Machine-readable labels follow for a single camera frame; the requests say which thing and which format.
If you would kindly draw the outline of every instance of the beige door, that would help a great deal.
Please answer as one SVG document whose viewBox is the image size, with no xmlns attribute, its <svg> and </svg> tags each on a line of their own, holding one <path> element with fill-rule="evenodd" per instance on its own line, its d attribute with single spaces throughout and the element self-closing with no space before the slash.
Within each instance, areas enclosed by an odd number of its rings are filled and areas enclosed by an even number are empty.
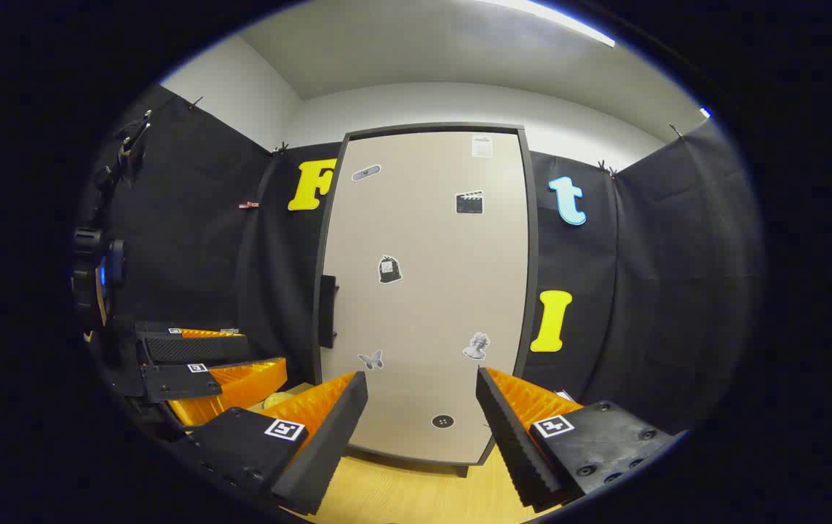
<svg viewBox="0 0 832 524">
<path fill-rule="evenodd" d="M 528 200 L 518 137 L 351 140 L 339 169 L 322 269 L 339 286 L 337 336 L 320 365 L 323 381 L 367 374 L 350 444 L 474 464 L 490 440 L 477 366 L 512 372 L 523 324 Z"/>
</svg>

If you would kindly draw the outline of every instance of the door handle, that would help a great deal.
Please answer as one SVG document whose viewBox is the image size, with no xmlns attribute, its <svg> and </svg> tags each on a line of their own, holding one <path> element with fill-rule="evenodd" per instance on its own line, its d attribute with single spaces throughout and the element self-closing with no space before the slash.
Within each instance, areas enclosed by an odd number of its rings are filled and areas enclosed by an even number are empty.
<svg viewBox="0 0 832 524">
<path fill-rule="evenodd" d="M 336 278 L 322 275 L 319 284 L 319 345 L 335 347 L 335 295 L 338 293 Z"/>
</svg>

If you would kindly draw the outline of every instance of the black curtain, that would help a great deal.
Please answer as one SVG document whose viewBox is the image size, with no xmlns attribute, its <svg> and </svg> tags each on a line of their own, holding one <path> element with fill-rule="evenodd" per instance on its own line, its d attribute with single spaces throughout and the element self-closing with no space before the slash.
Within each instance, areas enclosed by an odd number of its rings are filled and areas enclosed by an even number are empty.
<svg viewBox="0 0 832 524">
<path fill-rule="evenodd" d="M 529 352 L 523 378 L 552 391 L 579 398 L 600 354 L 609 321 L 616 265 L 616 199 L 609 172 L 561 156 L 532 154 L 539 208 L 539 289 L 536 290 L 535 339 L 542 325 L 543 291 L 571 294 L 557 352 Z M 572 226 L 558 214 L 558 198 L 548 183 L 568 176 L 583 196 L 579 211 L 587 215 Z"/>
<path fill-rule="evenodd" d="M 319 195 L 319 207 L 290 211 L 299 182 L 299 164 L 335 159 L 341 143 L 287 148 L 267 172 L 259 189 L 260 207 L 244 234 L 239 326 L 260 351 L 285 356 L 287 385 L 309 382 L 312 366 L 312 296 L 319 232 L 329 195 Z"/>
<path fill-rule="evenodd" d="M 666 432 L 704 418 L 751 335 L 764 255 L 745 166 L 712 122 L 616 176 L 609 331 L 582 400 Z"/>
<path fill-rule="evenodd" d="M 199 106 L 156 85 L 114 129 L 153 110 L 143 169 L 120 183 L 109 212 L 127 251 L 116 315 L 184 328 L 238 328 L 235 265 L 242 230 L 269 153 Z M 90 172 L 114 162 L 119 142 L 103 139 Z"/>
</svg>

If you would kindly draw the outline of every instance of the white wall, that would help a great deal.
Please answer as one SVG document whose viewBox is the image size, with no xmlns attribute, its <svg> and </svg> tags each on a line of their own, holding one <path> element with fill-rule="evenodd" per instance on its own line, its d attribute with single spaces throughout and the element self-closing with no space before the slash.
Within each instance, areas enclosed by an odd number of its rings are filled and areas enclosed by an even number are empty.
<svg viewBox="0 0 832 524">
<path fill-rule="evenodd" d="M 649 133 L 550 96 L 481 84 L 363 87 L 306 100 L 290 118 L 290 147 L 340 142 L 345 132 L 422 122 L 522 124 L 529 149 L 621 170 L 665 145 Z"/>
<path fill-rule="evenodd" d="M 285 136 L 299 95 L 240 36 L 203 51 L 160 85 L 272 151 Z"/>
</svg>

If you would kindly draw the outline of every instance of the sticker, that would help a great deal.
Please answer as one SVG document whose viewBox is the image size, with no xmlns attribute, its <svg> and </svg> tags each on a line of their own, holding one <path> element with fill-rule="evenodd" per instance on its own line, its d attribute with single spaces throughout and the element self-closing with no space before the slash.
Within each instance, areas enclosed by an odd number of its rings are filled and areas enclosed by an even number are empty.
<svg viewBox="0 0 832 524">
<path fill-rule="evenodd" d="M 452 415 L 439 415 L 432 419 L 432 425 L 443 430 L 455 425 L 455 418 Z"/>
<path fill-rule="evenodd" d="M 461 350 L 464 356 L 471 360 L 483 360 L 486 358 L 486 349 L 490 346 L 490 338 L 486 333 L 475 333 L 471 337 L 471 345 Z"/>
<path fill-rule="evenodd" d="M 566 421 L 562 415 L 546 418 L 544 421 L 538 421 L 532 425 L 534 425 L 545 438 L 551 438 L 557 434 L 563 434 L 563 432 L 569 432 L 574 429 L 574 426 L 572 426 L 570 422 Z"/>
<path fill-rule="evenodd" d="M 363 361 L 363 364 L 369 371 L 373 371 L 373 369 L 383 369 L 383 351 L 382 349 L 377 349 L 376 353 L 373 356 L 367 355 L 358 355 L 358 358 Z"/>
<path fill-rule="evenodd" d="M 380 263 L 376 270 L 378 271 L 380 283 L 396 282 L 399 279 L 403 279 L 403 272 L 400 271 L 400 263 L 394 256 L 383 255 L 380 258 Z"/>
<path fill-rule="evenodd" d="M 571 303 L 571 294 L 566 291 L 551 289 L 542 291 L 539 295 L 544 309 L 542 310 L 542 325 L 539 335 L 529 345 L 529 349 L 540 352 L 556 352 L 561 349 L 561 325 L 565 322 L 565 309 Z"/>
<path fill-rule="evenodd" d="M 306 427 L 305 424 L 299 424 L 299 422 L 281 421 L 277 418 L 277 420 L 273 421 L 273 424 L 270 424 L 269 428 L 266 428 L 264 434 L 268 434 L 270 437 L 282 438 L 285 440 L 296 440 L 296 438 L 299 438 L 299 434 L 302 432 L 304 427 Z"/>
<path fill-rule="evenodd" d="M 582 198 L 585 193 L 581 188 L 575 186 L 571 179 L 562 176 L 556 178 L 548 183 L 549 188 L 555 189 L 555 195 L 558 196 L 558 214 L 561 219 L 570 223 L 572 226 L 579 226 L 587 221 L 585 212 L 578 211 L 577 201 L 575 199 Z"/>
<path fill-rule="evenodd" d="M 459 215 L 483 215 L 483 190 L 456 194 L 455 213 Z"/>
<path fill-rule="evenodd" d="M 367 178 L 370 175 L 376 175 L 376 173 L 380 172 L 380 164 L 376 164 L 375 166 L 370 166 L 367 169 L 359 170 L 354 175 L 352 175 L 352 182 L 357 182 L 360 179 Z"/>
<path fill-rule="evenodd" d="M 335 163 L 338 159 L 309 160 L 299 164 L 299 184 L 296 195 L 286 204 L 290 211 L 309 211 L 319 209 L 319 195 L 327 195 L 335 176 Z"/>
<path fill-rule="evenodd" d="M 493 158 L 493 139 L 486 134 L 475 134 L 471 140 L 471 155 L 480 159 Z"/>
</svg>

